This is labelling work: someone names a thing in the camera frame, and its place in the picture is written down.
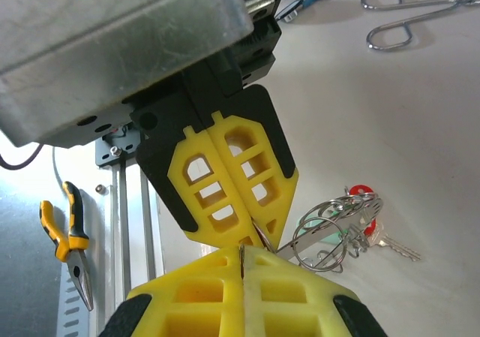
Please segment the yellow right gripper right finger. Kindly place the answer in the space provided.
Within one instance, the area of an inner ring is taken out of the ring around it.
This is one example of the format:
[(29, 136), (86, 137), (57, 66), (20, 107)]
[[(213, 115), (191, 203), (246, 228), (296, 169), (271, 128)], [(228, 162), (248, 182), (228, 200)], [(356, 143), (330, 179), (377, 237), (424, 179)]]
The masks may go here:
[(350, 289), (275, 254), (244, 247), (246, 336), (385, 336)]

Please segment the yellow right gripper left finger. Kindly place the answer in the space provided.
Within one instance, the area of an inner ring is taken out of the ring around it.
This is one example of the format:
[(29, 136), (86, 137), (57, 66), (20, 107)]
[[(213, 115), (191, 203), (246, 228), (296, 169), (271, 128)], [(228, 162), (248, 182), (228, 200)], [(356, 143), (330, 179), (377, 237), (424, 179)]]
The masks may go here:
[(222, 248), (135, 287), (101, 336), (244, 336), (242, 248)]

